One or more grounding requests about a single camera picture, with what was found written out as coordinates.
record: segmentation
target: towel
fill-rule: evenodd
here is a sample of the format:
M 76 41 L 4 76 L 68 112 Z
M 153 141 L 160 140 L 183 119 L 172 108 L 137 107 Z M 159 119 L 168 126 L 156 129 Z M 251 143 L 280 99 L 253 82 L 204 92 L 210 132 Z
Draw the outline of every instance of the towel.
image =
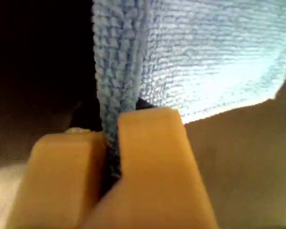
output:
M 94 0 L 102 126 L 138 97 L 188 123 L 275 98 L 286 79 L 286 0 Z

